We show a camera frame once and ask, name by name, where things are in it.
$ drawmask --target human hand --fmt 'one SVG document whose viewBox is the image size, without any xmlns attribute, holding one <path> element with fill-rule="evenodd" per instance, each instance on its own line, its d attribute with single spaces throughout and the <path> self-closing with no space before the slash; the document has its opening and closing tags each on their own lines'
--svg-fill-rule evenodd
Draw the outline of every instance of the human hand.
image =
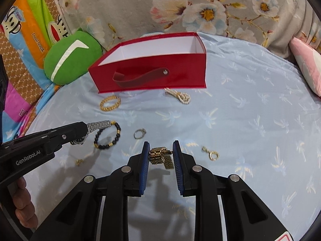
<svg viewBox="0 0 321 241">
<path fill-rule="evenodd" d="M 25 228 L 35 228 L 38 226 L 38 218 L 35 215 L 35 207 L 31 203 L 31 196 L 26 189 L 25 179 L 19 178 L 16 181 L 17 191 L 13 194 L 12 200 L 16 209 L 16 216 Z"/>
</svg>

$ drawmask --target green cushion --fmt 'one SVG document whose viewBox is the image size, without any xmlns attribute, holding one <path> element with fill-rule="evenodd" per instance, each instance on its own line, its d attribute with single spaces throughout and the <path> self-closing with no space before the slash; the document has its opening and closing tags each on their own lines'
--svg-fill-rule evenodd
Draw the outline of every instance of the green cushion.
<svg viewBox="0 0 321 241">
<path fill-rule="evenodd" d="M 52 82 L 65 85 L 84 75 L 101 56 L 99 42 L 77 31 L 52 46 L 44 60 L 44 71 Z"/>
</svg>

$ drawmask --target silver watch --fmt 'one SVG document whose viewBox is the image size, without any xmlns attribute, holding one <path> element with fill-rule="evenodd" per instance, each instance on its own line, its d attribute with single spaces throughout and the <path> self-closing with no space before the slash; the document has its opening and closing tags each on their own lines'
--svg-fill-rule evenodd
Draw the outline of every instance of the silver watch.
<svg viewBox="0 0 321 241">
<path fill-rule="evenodd" d="M 99 121 L 99 122 L 92 122 L 87 124 L 88 127 L 88 132 L 85 137 L 82 137 L 80 139 L 76 139 L 70 142 L 71 145 L 82 145 L 87 138 L 87 136 L 91 133 L 94 132 L 97 129 L 104 129 L 111 127 L 111 121 L 110 120 L 104 120 L 104 121 Z"/>
</svg>

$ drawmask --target red box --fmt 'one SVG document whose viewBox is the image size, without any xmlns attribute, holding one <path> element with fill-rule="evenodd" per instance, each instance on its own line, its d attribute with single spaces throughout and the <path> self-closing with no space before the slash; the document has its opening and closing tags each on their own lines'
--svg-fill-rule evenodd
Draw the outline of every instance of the red box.
<svg viewBox="0 0 321 241">
<path fill-rule="evenodd" d="M 89 73 L 99 93 L 169 88 L 206 88 L 206 50 L 197 33 L 154 35 L 122 42 Z"/>
</svg>

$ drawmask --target black bead bracelet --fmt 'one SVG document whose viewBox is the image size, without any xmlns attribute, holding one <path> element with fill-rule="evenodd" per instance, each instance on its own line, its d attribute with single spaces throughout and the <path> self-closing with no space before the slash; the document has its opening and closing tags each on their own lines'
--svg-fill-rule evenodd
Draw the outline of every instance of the black bead bracelet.
<svg viewBox="0 0 321 241">
<path fill-rule="evenodd" d="M 112 124 L 112 125 L 115 125 L 115 127 L 116 127 L 116 129 L 117 129 L 117 134 L 116 134 L 115 139 L 114 139 L 112 142 L 110 142 L 109 144 L 99 145 L 99 144 L 98 144 L 98 138 L 99 138 L 100 134 L 102 133 L 102 131 L 103 131 L 105 128 L 100 129 L 100 130 L 97 132 L 96 136 L 95 136 L 95 141 L 94 141 L 94 146 L 95 146 L 95 148 L 97 148 L 97 149 L 109 149 L 111 146 L 115 145 L 115 144 L 117 143 L 117 141 L 119 141 L 119 138 L 120 138 L 120 126 L 119 126 L 119 124 L 118 124 L 116 121 L 114 121 L 114 120 L 111 122 L 111 124 Z"/>
</svg>

